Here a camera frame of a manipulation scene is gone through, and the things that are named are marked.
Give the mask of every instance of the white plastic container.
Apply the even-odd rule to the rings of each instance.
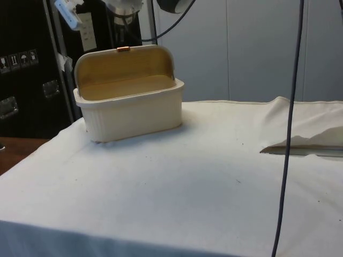
[[[158,46],[93,52],[75,67],[74,96],[92,141],[109,142],[181,124],[184,83]]]

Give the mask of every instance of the table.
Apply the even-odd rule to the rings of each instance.
[[[4,150],[0,150],[0,176],[48,141],[48,139],[0,137],[0,143],[5,146]]]
[[[287,106],[183,103],[182,126],[110,143],[78,120],[0,176],[0,256],[270,256],[284,157],[259,151]],[[297,104],[295,133],[335,110]],[[280,256],[341,256],[342,164],[290,158]]]

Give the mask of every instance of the black cabinet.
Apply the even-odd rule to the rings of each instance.
[[[0,137],[51,138],[69,126],[43,0],[1,0]]]

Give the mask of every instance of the white wall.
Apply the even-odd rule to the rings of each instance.
[[[156,3],[155,13],[158,33],[179,17]],[[270,101],[290,95],[298,17],[299,0],[197,0],[159,44],[173,53],[185,101]],[[296,98],[343,100],[342,81],[338,0],[305,0]]]

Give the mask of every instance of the open lid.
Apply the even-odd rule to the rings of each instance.
[[[174,64],[172,55],[164,47],[123,47],[81,56],[74,74],[79,94],[83,97],[85,88],[99,86],[101,90],[101,85],[119,81],[128,84],[130,80],[157,75],[174,81]]]

